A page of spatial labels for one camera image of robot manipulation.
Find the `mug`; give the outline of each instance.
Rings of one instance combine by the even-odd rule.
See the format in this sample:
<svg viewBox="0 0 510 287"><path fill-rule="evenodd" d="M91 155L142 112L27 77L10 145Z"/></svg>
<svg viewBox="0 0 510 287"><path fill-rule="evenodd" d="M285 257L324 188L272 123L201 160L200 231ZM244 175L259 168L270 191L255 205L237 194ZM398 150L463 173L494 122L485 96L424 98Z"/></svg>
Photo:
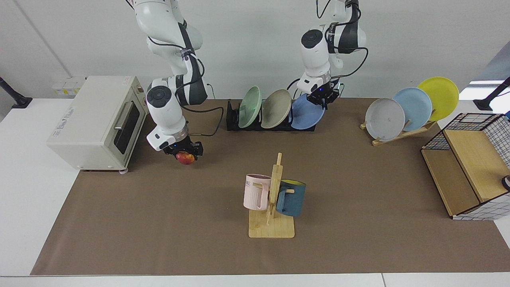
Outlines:
<svg viewBox="0 0 510 287"><path fill-rule="evenodd" d="M299 216L303 206L306 184L292 179L282 179L276 202L276 211L287 216Z"/></svg>
<svg viewBox="0 0 510 287"><path fill-rule="evenodd" d="M260 174L246 175L244 207L252 210L266 210L270 185L270 176Z"/></svg>

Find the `plate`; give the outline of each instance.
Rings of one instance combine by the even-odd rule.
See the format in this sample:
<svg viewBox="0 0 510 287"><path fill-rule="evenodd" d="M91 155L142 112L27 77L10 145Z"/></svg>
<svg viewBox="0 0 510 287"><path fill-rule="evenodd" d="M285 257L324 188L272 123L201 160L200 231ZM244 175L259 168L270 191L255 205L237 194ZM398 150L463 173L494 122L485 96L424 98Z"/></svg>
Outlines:
<svg viewBox="0 0 510 287"><path fill-rule="evenodd" d="M450 79L433 77L418 85L430 97L432 109L431 121L439 121L451 114L458 104L458 88Z"/></svg>
<svg viewBox="0 0 510 287"><path fill-rule="evenodd" d="M239 106L239 127L244 129L251 125L259 115L262 97L257 86L252 87L243 98Z"/></svg>
<svg viewBox="0 0 510 287"><path fill-rule="evenodd" d="M292 103L292 114L289 120L291 127L296 130L305 130L316 125L324 115L325 109L320 105L314 105L307 100L307 94L302 94Z"/></svg>
<svg viewBox="0 0 510 287"><path fill-rule="evenodd" d="M390 141L404 128L404 110L393 99L377 99L368 107L365 122L367 131L373 138Z"/></svg>
<svg viewBox="0 0 510 287"><path fill-rule="evenodd" d="M270 94L262 104L261 127L271 129L281 124L289 115L292 99L289 91L278 90Z"/></svg>
<svg viewBox="0 0 510 287"><path fill-rule="evenodd" d="M405 88L399 91L393 99L402 107L405 114L405 122L411 122L404 127L404 131L410 132L423 127L432 113L432 102L427 93L419 88Z"/></svg>

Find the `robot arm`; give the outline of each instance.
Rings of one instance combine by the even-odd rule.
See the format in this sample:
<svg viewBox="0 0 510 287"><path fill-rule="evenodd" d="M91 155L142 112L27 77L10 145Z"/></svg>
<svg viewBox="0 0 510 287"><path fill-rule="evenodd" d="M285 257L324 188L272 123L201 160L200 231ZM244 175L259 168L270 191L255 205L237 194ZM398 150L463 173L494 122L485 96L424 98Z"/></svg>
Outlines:
<svg viewBox="0 0 510 287"><path fill-rule="evenodd" d="M366 34L358 26L360 16L358 0L336 1L334 18L343 21L311 28L301 38L304 73L297 87L308 94L310 102L326 108L338 97L338 90L334 89L338 80L332 81L335 77L331 76L330 62L341 69L343 62L338 56L366 44Z"/></svg>
<svg viewBox="0 0 510 287"><path fill-rule="evenodd" d="M187 152L197 159L203 149L200 142L190 140L181 106L198 105L207 98L203 64L195 53L202 45L202 37L187 25L177 0L134 0L133 4L138 26L147 34L149 49L169 60L174 73L153 80L149 86L146 99L156 128L147 140L157 151L174 156Z"/></svg>

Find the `apple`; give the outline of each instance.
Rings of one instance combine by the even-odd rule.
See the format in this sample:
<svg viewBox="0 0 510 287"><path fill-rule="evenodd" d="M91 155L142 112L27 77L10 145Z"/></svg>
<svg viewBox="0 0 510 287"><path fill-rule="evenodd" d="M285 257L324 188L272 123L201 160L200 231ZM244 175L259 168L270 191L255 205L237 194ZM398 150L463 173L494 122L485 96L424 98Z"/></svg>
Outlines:
<svg viewBox="0 0 510 287"><path fill-rule="evenodd" d="M178 152L175 158L182 164L189 165L195 162L195 157L187 152Z"/></svg>

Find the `pink mug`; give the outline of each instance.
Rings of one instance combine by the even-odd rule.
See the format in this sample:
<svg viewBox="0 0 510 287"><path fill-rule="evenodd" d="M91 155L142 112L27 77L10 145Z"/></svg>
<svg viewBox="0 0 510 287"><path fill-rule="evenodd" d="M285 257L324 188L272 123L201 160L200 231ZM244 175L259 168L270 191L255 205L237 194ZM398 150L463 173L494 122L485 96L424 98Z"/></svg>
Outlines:
<svg viewBox="0 0 510 287"><path fill-rule="evenodd" d="M270 185L270 176L260 174L246 175L244 207L252 210L266 210Z"/></svg>

